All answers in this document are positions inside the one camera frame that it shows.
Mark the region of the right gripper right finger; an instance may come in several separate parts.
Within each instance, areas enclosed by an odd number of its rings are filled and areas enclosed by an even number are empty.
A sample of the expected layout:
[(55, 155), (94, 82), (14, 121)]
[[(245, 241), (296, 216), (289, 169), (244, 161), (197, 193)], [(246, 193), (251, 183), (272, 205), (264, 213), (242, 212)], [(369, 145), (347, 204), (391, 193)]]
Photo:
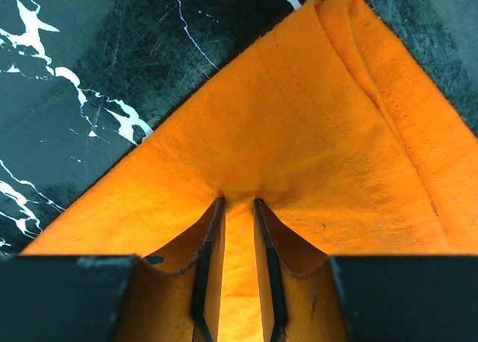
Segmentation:
[(315, 274), (326, 255), (287, 227), (264, 200), (254, 200), (253, 215), (264, 340), (317, 341)]

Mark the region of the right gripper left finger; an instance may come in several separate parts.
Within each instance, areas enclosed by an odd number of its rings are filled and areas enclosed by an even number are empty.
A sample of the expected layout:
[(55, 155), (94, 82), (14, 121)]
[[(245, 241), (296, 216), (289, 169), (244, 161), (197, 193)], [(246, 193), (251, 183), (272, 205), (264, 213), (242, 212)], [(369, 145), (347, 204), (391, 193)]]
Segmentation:
[(166, 279), (161, 332), (192, 331), (186, 341), (216, 341), (225, 251), (226, 199), (215, 199), (199, 220), (144, 257)]

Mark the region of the orange t shirt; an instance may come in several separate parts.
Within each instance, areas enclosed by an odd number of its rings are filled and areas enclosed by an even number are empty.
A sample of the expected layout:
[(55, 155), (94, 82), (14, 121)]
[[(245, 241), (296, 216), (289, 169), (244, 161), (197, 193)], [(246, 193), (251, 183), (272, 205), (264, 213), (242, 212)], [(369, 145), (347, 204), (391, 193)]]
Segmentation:
[(29, 255), (148, 255), (228, 201), (221, 341), (259, 341), (252, 203), (333, 255), (475, 253), (477, 138), (365, 0), (308, 0)]

